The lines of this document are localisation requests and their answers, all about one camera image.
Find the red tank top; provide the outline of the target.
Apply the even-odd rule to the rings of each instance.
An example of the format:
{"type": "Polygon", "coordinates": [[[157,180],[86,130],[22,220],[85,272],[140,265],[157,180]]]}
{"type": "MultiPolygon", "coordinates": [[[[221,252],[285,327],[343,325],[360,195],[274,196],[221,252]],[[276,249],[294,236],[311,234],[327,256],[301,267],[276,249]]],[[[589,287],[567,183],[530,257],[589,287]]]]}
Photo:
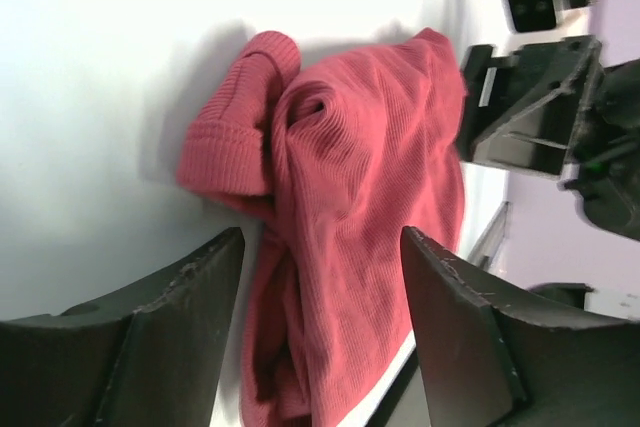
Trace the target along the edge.
{"type": "Polygon", "coordinates": [[[188,128],[178,183],[264,223],[241,361],[247,426],[335,426],[409,335],[403,227],[457,246],[454,141],[466,90],[453,48],[409,40],[303,67],[254,36],[188,128]]]}

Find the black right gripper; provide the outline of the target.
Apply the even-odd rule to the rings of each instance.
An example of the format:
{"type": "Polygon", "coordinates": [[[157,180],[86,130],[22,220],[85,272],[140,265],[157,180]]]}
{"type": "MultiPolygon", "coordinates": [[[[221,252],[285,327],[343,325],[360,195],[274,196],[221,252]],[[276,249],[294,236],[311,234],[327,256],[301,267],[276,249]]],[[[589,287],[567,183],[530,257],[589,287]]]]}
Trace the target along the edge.
{"type": "Polygon", "coordinates": [[[601,49],[592,35],[504,56],[489,44],[471,46],[456,148],[464,162],[551,179],[573,154],[577,175],[562,188],[576,195],[584,218],[637,240],[639,61],[603,71],[601,49]]]}

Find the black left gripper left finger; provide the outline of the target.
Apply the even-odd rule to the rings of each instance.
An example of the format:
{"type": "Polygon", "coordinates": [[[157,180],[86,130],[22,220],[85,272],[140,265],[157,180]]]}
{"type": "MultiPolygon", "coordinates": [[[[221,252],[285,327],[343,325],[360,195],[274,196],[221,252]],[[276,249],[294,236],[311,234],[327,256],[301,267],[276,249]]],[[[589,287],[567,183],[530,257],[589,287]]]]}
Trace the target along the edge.
{"type": "Polygon", "coordinates": [[[229,228],[126,287],[1,325],[5,426],[206,426],[245,242],[229,228]]]}

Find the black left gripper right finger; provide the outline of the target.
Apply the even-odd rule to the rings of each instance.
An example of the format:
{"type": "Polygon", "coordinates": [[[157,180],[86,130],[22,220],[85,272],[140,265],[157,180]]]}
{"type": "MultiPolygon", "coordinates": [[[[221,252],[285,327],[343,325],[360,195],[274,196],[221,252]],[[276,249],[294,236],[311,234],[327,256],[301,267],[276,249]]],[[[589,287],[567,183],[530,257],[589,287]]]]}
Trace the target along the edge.
{"type": "Polygon", "coordinates": [[[434,426],[635,426],[639,326],[523,290],[401,234],[434,426]]]}

